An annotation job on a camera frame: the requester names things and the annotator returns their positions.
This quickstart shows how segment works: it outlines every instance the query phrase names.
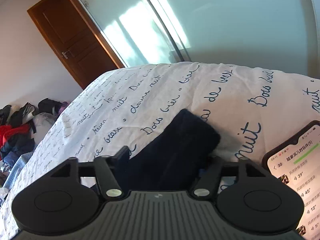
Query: circular pad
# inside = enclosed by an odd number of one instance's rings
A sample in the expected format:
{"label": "circular pad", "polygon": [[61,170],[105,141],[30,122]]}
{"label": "circular pad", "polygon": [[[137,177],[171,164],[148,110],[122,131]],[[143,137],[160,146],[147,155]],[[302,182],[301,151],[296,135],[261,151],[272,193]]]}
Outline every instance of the circular pad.
{"label": "circular pad", "polygon": [[94,191],[72,178],[41,178],[12,202],[20,230],[39,235],[62,235],[88,224],[99,206]]}
{"label": "circular pad", "polygon": [[72,197],[64,191],[52,190],[41,193],[35,199],[35,205],[44,212],[58,212],[66,209],[72,203]]}
{"label": "circular pad", "polygon": [[268,177],[247,177],[226,188],[216,206],[227,222],[258,234],[295,230],[304,211],[296,192]]}
{"label": "circular pad", "polygon": [[245,204],[256,211],[272,211],[281,205],[281,198],[267,190],[255,190],[244,196]]}

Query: bed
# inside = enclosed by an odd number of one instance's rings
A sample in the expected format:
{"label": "bed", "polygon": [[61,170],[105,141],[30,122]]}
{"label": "bed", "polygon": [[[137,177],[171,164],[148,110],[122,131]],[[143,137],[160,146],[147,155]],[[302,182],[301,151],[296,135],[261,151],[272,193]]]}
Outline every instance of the bed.
{"label": "bed", "polygon": [[107,72],[61,114],[21,171],[0,210],[0,240],[17,233],[15,195],[71,156],[87,162],[127,145],[134,157],[187,108],[221,135],[214,154],[259,163],[319,119],[319,90],[317,79],[236,65],[181,62]]}

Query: chat app interface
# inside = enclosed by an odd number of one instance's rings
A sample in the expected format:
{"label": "chat app interface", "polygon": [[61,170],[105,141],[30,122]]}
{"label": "chat app interface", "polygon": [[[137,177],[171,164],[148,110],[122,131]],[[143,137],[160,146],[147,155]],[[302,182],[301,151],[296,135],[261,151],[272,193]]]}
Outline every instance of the chat app interface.
{"label": "chat app interface", "polygon": [[271,174],[297,192],[304,213],[297,232],[307,240],[320,239],[320,126],[303,134],[297,145],[288,145],[268,159]]}

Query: white plastic bag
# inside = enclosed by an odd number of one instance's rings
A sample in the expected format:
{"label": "white plastic bag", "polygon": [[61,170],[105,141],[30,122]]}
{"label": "white plastic bag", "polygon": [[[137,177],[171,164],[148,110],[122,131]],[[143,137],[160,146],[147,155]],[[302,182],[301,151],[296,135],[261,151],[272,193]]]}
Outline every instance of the white plastic bag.
{"label": "white plastic bag", "polygon": [[9,193],[9,190],[6,187],[0,188],[0,198],[4,200],[5,196]]}

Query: metal screw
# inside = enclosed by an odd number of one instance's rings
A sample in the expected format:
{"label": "metal screw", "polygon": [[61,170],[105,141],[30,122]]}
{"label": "metal screw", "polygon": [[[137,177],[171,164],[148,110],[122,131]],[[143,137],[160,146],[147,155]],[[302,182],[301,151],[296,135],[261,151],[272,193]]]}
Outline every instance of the metal screw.
{"label": "metal screw", "polygon": [[193,194],[195,194],[198,197],[205,197],[210,194],[210,191],[205,188],[198,188],[193,192]]}
{"label": "metal screw", "polygon": [[116,188],[112,188],[112,189],[107,190],[106,194],[108,197],[119,197],[119,196],[121,196],[122,191],[119,189],[116,189]]}

